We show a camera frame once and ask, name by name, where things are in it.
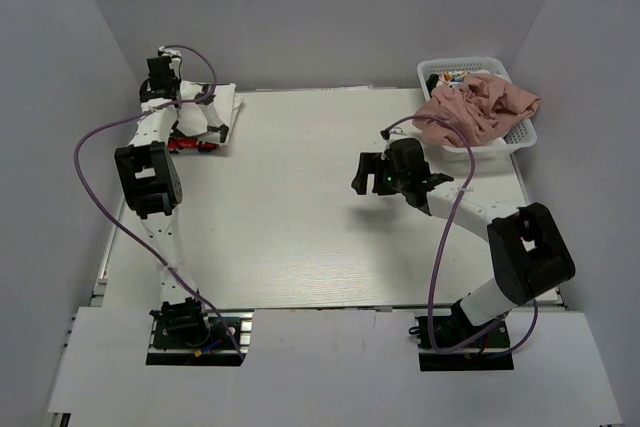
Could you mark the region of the white t-shirt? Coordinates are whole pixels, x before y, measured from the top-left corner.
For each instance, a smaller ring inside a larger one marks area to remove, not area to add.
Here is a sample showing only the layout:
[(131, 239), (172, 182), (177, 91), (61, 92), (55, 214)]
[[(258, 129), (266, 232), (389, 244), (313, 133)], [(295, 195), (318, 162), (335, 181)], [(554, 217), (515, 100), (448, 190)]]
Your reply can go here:
[(218, 85), (213, 94), (201, 103), (191, 99), (203, 97), (209, 84), (182, 81), (181, 98), (189, 100), (179, 108), (178, 118), (173, 127), (173, 136), (192, 138), (201, 142), (225, 145), (230, 141), (231, 133), (243, 96), (237, 91), (235, 83)]

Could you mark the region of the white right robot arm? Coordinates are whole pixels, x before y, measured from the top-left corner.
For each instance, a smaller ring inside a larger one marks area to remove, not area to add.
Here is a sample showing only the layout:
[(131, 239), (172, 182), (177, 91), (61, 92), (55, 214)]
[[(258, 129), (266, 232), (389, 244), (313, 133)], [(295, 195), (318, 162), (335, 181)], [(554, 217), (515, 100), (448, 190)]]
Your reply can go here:
[(400, 194), (422, 213), (445, 219), (489, 245), (493, 277), (456, 302), (452, 317), (465, 328), (499, 316), (571, 280), (576, 267), (550, 210), (500, 203), (431, 171), (415, 138), (391, 141), (381, 153), (362, 152), (351, 187), (378, 196)]

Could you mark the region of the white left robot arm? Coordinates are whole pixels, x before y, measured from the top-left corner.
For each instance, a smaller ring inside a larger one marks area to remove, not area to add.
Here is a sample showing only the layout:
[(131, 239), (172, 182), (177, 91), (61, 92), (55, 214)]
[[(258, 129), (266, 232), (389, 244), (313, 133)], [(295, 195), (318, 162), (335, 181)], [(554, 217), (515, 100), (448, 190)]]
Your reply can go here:
[(147, 60), (148, 78), (139, 90), (142, 116), (132, 140), (114, 154), (125, 201), (140, 219), (142, 240), (156, 262), (163, 306), (183, 304), (196, 291), (184, 269), (178, 222), (183, 191), (168, 150), (179, 113), (180, 63), (180, 54), (167, 49)]

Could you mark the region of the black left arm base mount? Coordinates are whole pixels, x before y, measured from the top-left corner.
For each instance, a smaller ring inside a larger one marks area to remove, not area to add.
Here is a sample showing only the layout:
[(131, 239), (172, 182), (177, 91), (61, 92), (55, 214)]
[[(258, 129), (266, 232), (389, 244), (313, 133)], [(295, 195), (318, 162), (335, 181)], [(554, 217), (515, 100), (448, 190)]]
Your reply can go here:
[(188, 299), (165, 303), (150, 311), (151, 333), (146, 355), (149, 366), (239, 367), (248, 353), (252, 315), (220, 315)]

